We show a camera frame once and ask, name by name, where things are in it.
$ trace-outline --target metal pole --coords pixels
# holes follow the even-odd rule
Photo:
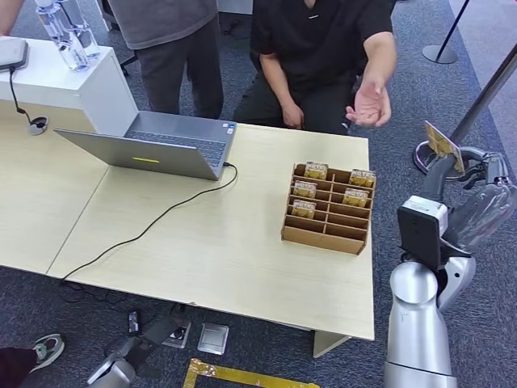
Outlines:
[[[454,144],[461,143],[478,116],[495,97],[508,79],[517,69],[517,44],[500,64],[492,78],[474,101],[469,111],[451,135]]]
[[[461,16],[463,15],[463,12],[465,12],[465,8],[467,7],[467,5],[469,4],[469,1],[470,0],[465,0],[463,5],[460,10],[460,13],[458,14],[458,16],[456,17],[456,20],[454,20],[454,23],[449,30],[449,33],[447,34],[447,37],[445,38],[445,40],[443,41],[442,48],[440,48],[440,50],[438,52],[438,55],[436,55],[436,61],[438,61],[442,56],[442,54],[443,53],[443,50],[445,49],[445,46],[449,42],[449,40],[451,39],[451,36],[452,36],[452,33],[454,32],[454,30],[456,29],[456,26],[458,25],[458,22],[460,21],[460,19],[461,19]]]

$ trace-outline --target card held by robot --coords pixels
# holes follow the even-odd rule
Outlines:
[[[459,147],[450,141],[447,136],[441,133],[429,121],[426,121],[426,132],[427,133],[427,139],[429,141],[429,147],[432,150],[439,156],[454,154],[456,157],[454,169],[462,175],[465,174],[465,167],[463,166],[463,159],[461,159]]]

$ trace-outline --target open palm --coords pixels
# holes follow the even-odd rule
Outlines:
[[[363,80],[355,94],[355,109],[346,107],[346,118],[358,125],[386,124],[392,115],[389,98],[385,87],[378,87],[376,82]]]

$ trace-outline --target plastic bottle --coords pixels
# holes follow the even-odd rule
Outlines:
[[[59,4],[53,0],[35,1],[38,5],[36,13],[70,70],[85,70],[89,66],[88,56],[75,32],[66,27],[68,21]]]
[[[70,27],[75,32],[75,35],[89,59],[99,57],[100,51],[97,44],[94,33],[84,17],[79,7],[78,0],[56,0],[61,6]]]

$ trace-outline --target man's hand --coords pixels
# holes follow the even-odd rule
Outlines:
[[[303,129],[303,112],[294,101],[282,107],[284,113],[284,123],[289,128]]]
[[[346,107],[346,118],[358,125],[380,127],[391,116],[388,92],[380,77],[364,78],[355,94],[355,110]]]

